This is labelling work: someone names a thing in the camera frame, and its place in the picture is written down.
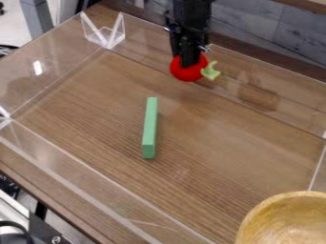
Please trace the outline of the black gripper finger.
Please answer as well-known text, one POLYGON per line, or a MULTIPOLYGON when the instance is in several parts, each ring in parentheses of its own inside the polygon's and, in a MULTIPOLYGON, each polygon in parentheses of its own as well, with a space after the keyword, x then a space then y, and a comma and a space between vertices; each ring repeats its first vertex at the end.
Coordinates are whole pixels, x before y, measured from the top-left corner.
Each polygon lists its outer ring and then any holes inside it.
POLYGON ((188 37, 180 39, 180 66, 190 68, 199 63, 202 50, 199 44, 188 37))
POLYGON ((180 33, 178 31, 170 31, 170 42, 171 42, 171 50, 172 50, 172 56, 179 55, 180 47, 180 33))

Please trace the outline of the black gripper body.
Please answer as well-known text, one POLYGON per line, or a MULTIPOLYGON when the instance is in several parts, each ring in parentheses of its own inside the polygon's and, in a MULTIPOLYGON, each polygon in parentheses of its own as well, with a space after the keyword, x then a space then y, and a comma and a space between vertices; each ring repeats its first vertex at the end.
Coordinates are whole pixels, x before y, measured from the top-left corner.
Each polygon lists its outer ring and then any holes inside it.
POLYGON ((166 31, 192 37, 202 47, 208 42, 211 4, 212 0, 172 0, 164 11, 166 31))

